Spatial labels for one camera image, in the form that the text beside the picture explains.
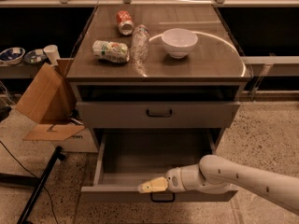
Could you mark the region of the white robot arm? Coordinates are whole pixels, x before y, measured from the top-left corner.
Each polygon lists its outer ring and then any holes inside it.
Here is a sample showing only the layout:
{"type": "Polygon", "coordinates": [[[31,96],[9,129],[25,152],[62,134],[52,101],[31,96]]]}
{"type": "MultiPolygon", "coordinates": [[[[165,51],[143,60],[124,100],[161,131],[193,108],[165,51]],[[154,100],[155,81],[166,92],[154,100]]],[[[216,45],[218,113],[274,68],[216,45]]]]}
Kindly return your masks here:
{"type": "Polygon", "coordinates": [[[138,186],[140,193],[196,190],[223,194],[234,184],[296,215],[299,214],[299,179],[248,167],[217,155],[205,155],[198,164],[168,170],[138,186]]]}

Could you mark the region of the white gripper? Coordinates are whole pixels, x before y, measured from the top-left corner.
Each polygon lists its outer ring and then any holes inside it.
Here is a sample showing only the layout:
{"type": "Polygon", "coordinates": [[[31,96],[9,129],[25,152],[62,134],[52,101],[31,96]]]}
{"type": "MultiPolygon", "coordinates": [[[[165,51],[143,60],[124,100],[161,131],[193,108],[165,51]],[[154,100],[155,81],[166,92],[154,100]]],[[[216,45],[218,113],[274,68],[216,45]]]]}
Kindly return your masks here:
{"type": "Polygon", "coordinates": [[[183,183],[182,167],[170,169],[166,172],[165,177],[153,178],[150,181],[138,186],[140,193],[152,193],[166,191],[167,188],[172,192],[184,192],[186,188],[183,183]]]}

